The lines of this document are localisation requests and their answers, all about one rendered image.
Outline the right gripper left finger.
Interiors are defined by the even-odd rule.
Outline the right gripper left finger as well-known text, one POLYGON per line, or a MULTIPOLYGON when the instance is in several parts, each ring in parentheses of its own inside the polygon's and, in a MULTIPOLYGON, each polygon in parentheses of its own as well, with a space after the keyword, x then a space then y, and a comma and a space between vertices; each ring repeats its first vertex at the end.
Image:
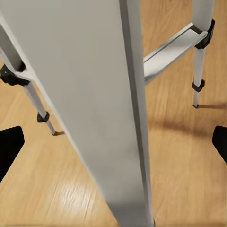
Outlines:
POLYGON ((0 131, 0 183, 25 143, 20 126, 0 131))

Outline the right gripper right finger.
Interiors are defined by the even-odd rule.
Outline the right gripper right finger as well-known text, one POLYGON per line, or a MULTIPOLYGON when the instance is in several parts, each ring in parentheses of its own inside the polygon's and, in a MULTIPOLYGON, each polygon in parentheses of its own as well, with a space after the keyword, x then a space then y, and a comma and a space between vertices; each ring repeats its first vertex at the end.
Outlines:
POLYGON ((212 143, 224 159, 227 164, 227 128, 222 126, 216 126, 212 143))

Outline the camera tripod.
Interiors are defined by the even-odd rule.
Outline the camera tripod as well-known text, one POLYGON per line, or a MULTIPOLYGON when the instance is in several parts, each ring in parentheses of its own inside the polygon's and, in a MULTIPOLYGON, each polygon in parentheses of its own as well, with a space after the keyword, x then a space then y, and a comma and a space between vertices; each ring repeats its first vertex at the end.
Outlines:
POLYGON ((198 108, 215 0, 143 57, 140 0, 0 0, 0 78, 21 85, 56 135, 36 83, 120 227, 155 227, 146 88, 189 50, 198 108))

